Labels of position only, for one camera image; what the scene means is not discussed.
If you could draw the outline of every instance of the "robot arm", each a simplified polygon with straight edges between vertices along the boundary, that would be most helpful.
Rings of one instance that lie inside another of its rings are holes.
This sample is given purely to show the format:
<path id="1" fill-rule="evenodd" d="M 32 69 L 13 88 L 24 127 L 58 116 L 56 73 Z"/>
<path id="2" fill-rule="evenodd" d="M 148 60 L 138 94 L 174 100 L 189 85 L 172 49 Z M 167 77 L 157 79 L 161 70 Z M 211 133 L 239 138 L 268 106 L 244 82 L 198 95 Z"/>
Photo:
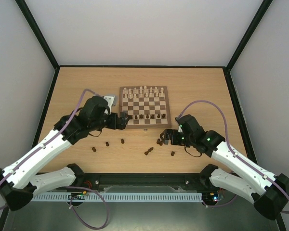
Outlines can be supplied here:
<path id="1" fill-rule="evenodd" d="M 59 171 L 36 174 L 58 154 L 87 137 L 91 131 L 101 132 L 103 128 L 125 129 L 130 117 L 126 113 L 121 113 L 121 117 L 118 117 L 117 113 L 111 112 L 111 106 L 115 105 L 116 101 L 116 97 L 112 95 L 93 96 L 86 101 L 79 114 L 72 118 L 66 129 L 48 145 L 44 143 L 59 132 L 70 115 L 63 116 L 54 125 L 54 129 L 22 158 L 0 169 L 0 181 L 12 173 L 0 187 L 0 193 L 12 211 L 25 206 L 37 194 L 63 186 L 80 186 L 84 173 L 76 164 L 70 164 Z M 17 170 L 13 170 L 40 147 L 38 153 L 31 156 Z"/>
<path id="2" fill-rule="evenodd" d="M 234 147 L 229 150 L 225 138 L 216 131 L 204 131 L 196 119 L 185 115 L 177 119 L 179 129 L 166 129 L 161 134 L 164 144 L 194 147 L 201 154 L 206 154 L 231 170 L 240 177 L 234 176 L 217 166 L 208 165 L 201 171 L 201 183 L 206 187 L 215 186 L 227 189 L 254 204 L 256 210 L 268 219 L 274 220 L 287 204 L 287 198 L 267 178 L 274 179 L 289 196 L 289 178 L 284 174 L 276 176 L 251 160 L 247 159 Z M 253 166 L 258 172 L 242 162 Z"/>

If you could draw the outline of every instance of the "white wall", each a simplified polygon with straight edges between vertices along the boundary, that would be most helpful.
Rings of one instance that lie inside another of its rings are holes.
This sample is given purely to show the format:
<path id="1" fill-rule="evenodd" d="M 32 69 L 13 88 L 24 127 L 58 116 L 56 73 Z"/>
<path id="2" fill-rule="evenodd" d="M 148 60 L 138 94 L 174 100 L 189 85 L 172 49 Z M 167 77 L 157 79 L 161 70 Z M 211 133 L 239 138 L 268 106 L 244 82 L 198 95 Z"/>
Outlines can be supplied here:
<path id="1" fill-rule="evenodd" d="M 26 0 L 59 64 L 227 65 L 262 0 Z"/>
<path id="2" fill-rule="evenodd" d="M 231 73 L 259 163 L 289 177 L 289 0 L 273 1 Z"/>
<path id="3" fill-rule="evenodd" d="M 30 150 L 53 74 L 15 1 L 0 1 L 0 167 Z"/>

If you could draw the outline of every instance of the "perforated metal rail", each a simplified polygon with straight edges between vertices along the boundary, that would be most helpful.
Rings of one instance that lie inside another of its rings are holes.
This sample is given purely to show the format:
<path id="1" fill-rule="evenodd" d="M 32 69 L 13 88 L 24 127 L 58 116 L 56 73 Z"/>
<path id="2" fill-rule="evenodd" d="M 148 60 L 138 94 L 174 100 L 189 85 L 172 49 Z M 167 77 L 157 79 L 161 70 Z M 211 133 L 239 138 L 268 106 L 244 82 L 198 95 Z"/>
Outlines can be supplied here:
<path id="1" fill-rule="evenodd" d="M 202 202 L 201 193 L 121 193 L 105 192 L 101 196 L 107 202 Z M 71 193 L 45 192 L 35 196 L 35 202 L 66 202 L 71 199 Z M 94 193 L 88 196 L 78 196 L 73 201 L 100 202 Z"/>

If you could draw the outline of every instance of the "black frame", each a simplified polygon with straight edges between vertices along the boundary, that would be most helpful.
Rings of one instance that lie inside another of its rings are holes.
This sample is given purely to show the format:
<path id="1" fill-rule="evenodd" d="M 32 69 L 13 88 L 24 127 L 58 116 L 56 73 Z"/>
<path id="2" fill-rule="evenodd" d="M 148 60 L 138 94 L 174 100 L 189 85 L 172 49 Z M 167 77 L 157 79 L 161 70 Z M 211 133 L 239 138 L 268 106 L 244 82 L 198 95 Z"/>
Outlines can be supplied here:
<path id="1" fill-rule="evenodd" d="M 231 60 L 229 61 L 227 67 L 226 66 L 161 66 L 161 65 L 59 65 L 54 57 L 50 47 L 47 44 L 45 37 L 43 36 L 41 30 L 39 29 L 38 24 L 36 23 L 30 9 L 28 8 L 25 0 L 15 0 L 17 5 L 19 6 L 20 10 L 22 11 L 24 17 L 26 18 L 28 24 L 30 25 L 32 31 L 34 32 L 37 40 L 41 44 L 43 50 L 45 51 L 47 57 L 49 58 L 53 68 L 55 70 L 55 74 L 53 76 L 53 80 L 50 86 L 50 90 L 47 95 L 46 103 L 42 111 L 42 115 L 39 121 L 39 126 L 37 128 L 37 132 L 32 144 L 34 147 L 39 140 L 39 136 L 44 124 L 44 120 L 47 114 L 47 110 L 49 107 L 49 103 L 52 98 L 54 86 L 56 84 L 56 80 L 60 71 L 61 67 L 130 67 L 130 68 L 222 68 L 223 73 L 225 76 L 225 80 L 228 86 L 230 98 L 234 107 L 234 111 L 236 114 L 236 119 L 239 125 L 240 133 L 242 136 L 242 140 L 244 142 L 244 147 L 246 149 L 247 157 L 252 160 L 253 162 L 257 163 L 256 156 L 251 144 L 251 140 L 248 134 L 248 130 L 246 127 L 245 119 L 239 104 L 239 100 L 237 97 L 237 93 L 234 87 L 234 83 L 232 81 L 232 77 L 230 74 L 231 69 L 235 65 L 236 61 L 238 60 L 240 54 L 244 50 L 246 44 L 248 43 L 250 37 L 252 36 L 253 32 L 257 28 L 258 24 L 260 23 L 261 19 L 263 18 L 265 12 L 269 8 L 270 4 L 273 0 L 263 0 L 262 4 L 260 5 L 257 13 L 255 14 L 251 24 L 249 25 L 247 31 L 245 32 L 242 40 L 240 41 L 236 51 L 234 52 Z M 88 177 L 92 182 L 95 180 L 99 180 L 99 187 L 103 187 L 106 185 L 168 185 L 168 186 L 182 186 L 186 187 L 186 189 L 190 190 L 200 190 L 205 192 L 206 189 L 198 182 L 193 182 L 186 185 L 186 181 L 189 182 L 193 181 L 192 179 L 198 179 L 199 174 L 88 174 Z M 3 230 L 5 220 L 8 216 L 9 209 L 5 208 L 3 210 L 2 216 L 0 218 L 0 231 Z M 281 215 L 279 215 L 276 219 L 278 227 L 281 231 L 285 231 L 286 227 L 283 222 Z"/>

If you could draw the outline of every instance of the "wooden tabletop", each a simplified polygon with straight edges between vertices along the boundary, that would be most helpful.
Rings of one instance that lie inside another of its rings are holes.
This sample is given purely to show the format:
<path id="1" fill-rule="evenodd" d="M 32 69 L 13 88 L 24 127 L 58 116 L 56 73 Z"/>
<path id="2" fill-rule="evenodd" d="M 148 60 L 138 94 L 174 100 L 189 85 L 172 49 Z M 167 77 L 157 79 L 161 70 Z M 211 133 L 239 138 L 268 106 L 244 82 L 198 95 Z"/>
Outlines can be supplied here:
<path id="1" fill-rule="evenodd" d="M 194 100 L 208 100 L 225 113 L 231 144 L 246 155 L 227 84 L 220 68 L 99 68 L 62 67 L 41 132 L 40 140 L 54 124 L 75 108 L 84 88 L 100 95 L 119 94 L 121 86 L 164 85 L 168 87 L 172 128 L 177 129 L 175 117 Z M 82 105 L 92 97 L 85 95 Z M 119 104 L 112 108 L 118 112 Z M 197 103 L 185 114 L 193 115 L 205 130 L 215 130 L 225 136 L 222 116 L 211 105 Z M 156 144 L 163 128 L 110 130 L 103 129 L 100 137 L 80 140 L 55 157 L 41 172 L 59 170 L 76 163 L 91 173 L 199 173 L 207 164 L 229 170 L 221 163 L 203 155 L 194 158 L 182 146 Z M 144 152 L 154 147 L 149 155 Z M 199 153 L 192 148 L 193 155 Z"/>

